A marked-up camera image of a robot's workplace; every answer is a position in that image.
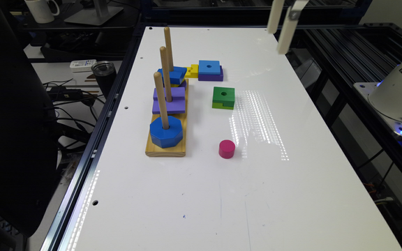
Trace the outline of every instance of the wooden peg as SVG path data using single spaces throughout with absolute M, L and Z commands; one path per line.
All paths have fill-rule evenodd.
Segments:
M 162 87 L 162 75 L 158 72 L 154 73 L 154 84 L 156 85 L 156 92 L 158 94 L 159 102 L 159 112 L 161 113 L 162 128 L 167 130 L 168 126 L 168 115 L 167 115 L 167 105 L 165 104 L 164 88 Z
M 161 46 L 159 50 L 161 51 L 161 63 L 162 72 L 164 74 L 165 95 L 167 96 L 167 102 L 172 102 L 172 88 L 170 86 L 170 74 L 168 72 L 167 50 L 164 46 Z
M 173 71 L 173 52 L 172 52 L 172 39 L 170 37 L 170 28 L 164 28 L 165 46 L 167 47 L 167 60 L 168 70 Z

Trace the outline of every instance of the purple square block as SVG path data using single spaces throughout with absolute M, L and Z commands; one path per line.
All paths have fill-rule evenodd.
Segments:
M 186 91 L 186 87 L 187 87 L 187 81 L 184 80 L 184 82 L 182 82 L 177 88 L 183 87 L 184 91 Z
M 186 90 L 185 88 L 179 88 L 179 87 L 172 87 L 172 99 L 173 100 L 181 100 L 181 99 L 186 99 Z M 164 96 L 165 99 L 167 99 L 167 94 L 165 93 L 165 88 L 164 88 Z M 154 89 L 153 93 L 153 100 L 158 100 L 158 93 L 156 92 L 156 88 Z
M 172 102 L 165 101 L 167 106 L 167 114 L 181 114 L 186 113 L 186 99 L 173 100 Z M 153 101 L 153 114 L 159 114 L 159 102 Z
M 220 75 L 198 75 L 198 81 L 223 81 L 223 67 L 220 66 Z

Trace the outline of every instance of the yellow block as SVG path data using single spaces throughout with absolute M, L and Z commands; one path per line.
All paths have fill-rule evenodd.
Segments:
M 187 73 L 185 77 L 198 78 L 199 65 L 192 65 L 191 67 L 186 67 Z

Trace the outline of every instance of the pink cylinder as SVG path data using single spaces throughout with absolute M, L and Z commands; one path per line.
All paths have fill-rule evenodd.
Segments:
M 220 150 L 219 154 L 223 158 L 232 158 L 234 156 L 235 152 L 235 144 L 234 142 L 231 142 L 230 140 L 223 140 L 220 143 Z

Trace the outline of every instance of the wooden base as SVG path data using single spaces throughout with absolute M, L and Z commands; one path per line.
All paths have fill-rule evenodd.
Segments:
M 182 124 L 182 140 L 174 147 L 162 149 L 161 147 L 153 144 L 151 141 L 150 132 L 148 133 L 147 147 L 145 148 L 145 154 L 149 157 L 184 157 L 186 155 L 186 136 L 187 136 L 187 103 L 188 103 L 188 79 L 186 87 L 186 113 L 173 114 L 173 116 L 181 121 Z M 151 118 L 151 122 L 160 117 L 159 114 L 155 114 Z

